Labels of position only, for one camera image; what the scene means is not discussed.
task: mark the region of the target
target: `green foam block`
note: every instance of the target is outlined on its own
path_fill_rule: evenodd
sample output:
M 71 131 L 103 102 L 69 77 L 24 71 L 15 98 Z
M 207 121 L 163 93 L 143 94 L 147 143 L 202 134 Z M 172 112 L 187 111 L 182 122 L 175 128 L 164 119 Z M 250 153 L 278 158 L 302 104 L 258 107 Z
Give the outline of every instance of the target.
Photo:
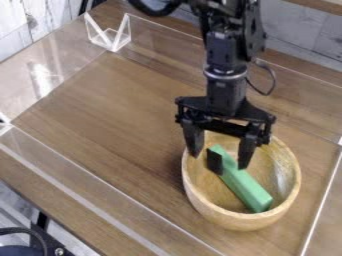
M 273 204 L 273 197 L 269 192 L 248 172 L 238 169 L 236 161 L 220 145 L 212 146 L 210 150 L 222 156 L 223 168 L 219 177 L 246 207 L 255 213 L 267 211 Z

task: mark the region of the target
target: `bowl rim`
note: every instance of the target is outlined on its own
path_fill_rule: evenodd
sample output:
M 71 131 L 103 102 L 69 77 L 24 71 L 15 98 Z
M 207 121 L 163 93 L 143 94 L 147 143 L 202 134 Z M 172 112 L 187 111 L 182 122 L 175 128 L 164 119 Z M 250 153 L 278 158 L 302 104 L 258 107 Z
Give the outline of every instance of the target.
M 187 188 L 191 190 L 192 194 L 195 195 L 196 199 L 200 201 L 203 205 L 210 207 L 215 212 L 235 217 L 244 220 L 252 220 L 252 219 L 260 219 L 260 218 L 269 218 L 271 216 L 275 216 L 281 213 L 283 213 L 290 206 L 293 205 L 293 202 L 298 196 L 299 189 L 301 189 L 301 183 L 302 183 L 302 173 L 301 173 L 301 167 L 297 160 L 297 157 L 290 150 L 290 148 L 286 146 L 286 144 L 275 137 L 273 136 L 271 142 L 278 143 L 287 151 L 290 158 L 294 161 L 294 172 L 295 172 L 295 181 L 294 181 L 294 187 L 291 189 L 290 195 L 287 196 L 286 200 L 271 210 L 262 212 L 262 213 L 239 213 L 230 211 L 218 205 L 215 205 L 211 201 L 207 200 L 207 198 L 203 196 L 203 193 L 198 190 L 195 185 L 192 184 L 192 181 L 190 179 L 188 170 L 187 170 L 187 160 L 190 157 L 188 150 L 186 148 L 182 156 L 182 177 L 183 177 L 183 184 L 187 186 Z

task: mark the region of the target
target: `wooden surface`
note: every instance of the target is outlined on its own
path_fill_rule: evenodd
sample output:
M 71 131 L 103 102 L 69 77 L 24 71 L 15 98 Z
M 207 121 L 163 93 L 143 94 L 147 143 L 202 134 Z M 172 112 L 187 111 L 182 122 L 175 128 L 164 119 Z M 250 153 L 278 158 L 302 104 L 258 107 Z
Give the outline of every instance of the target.
M 120 2 L 108 1 L 96 8 L 93 17 L 108 27 L 119 24 L 127 10 L 134 12 Z M 170 18 L 156 22 L 195 33 L 186 23 Z M 182 185 L 184 142 L 180 127 L 174 123 L 174 98 L 204 93 L 198 65 L 203 49 L 194 49 L 188 51 L 186 46 L 175 44 L 172 51 L 179 55 L 172 55 L 175 59 L 186 59 L 191 78 L 183 76 L 179 69 L 184 65 L 172 61 L 171 55 L 155 56 L 158 61 L 147 61 L 146 66 L 138 60 L 148 52 L 138 48 L 130 49 L 135 61 L 104 53 L 15 124 L 223 254 L 294 255 L 301 250 L 337 158 L 338 147 L 327 140 L 335 141 L 342 133 L 339 88 L 278 68 L 279 87 L 274 95 L 263 98 L 248 93 L 251 101 L 279 116 L 275 135 L 299 160 L 302 190 L 286 217 L 275 225 L 258 232 L 227 231 L 194 210 Z M 303 65 L 298 60 L 291 63 L 293 68 Z M 259 83 L 266 81 L 256 70 L 254 76 Z M 122 238 L 118 229 L 40 177 L 31 177 L 8 157 L 1 159 L 5 159 L 1 179 L 92 248 L 104 255 L 148 255 L 144 247 L 128 237 Z M 79 193 L 91 194 L 89 184 L 75 180 L 73 186 Z M 114 214 L 107 197 L 93 198 L 93 202 Z
M 239 140 L 207 132 L 204 148 L 219 144 L 236 157 Z M 301 188 L 301 168 L 295 156 L 277 137 L 255 150 L 248 174 L 273 197 L 270 210 L 251 214 L 218 175 L 207 169 L 207 154 L 198 158 L 184 151 L 182 177 L 188 199 L 208 221 L 228 230 L 254 231 L 274 224 L 286 214 Z
M 341 0 L 285 0 L 287 2 L 303 5 L 317 10 L 342 15 L 342 1 Z

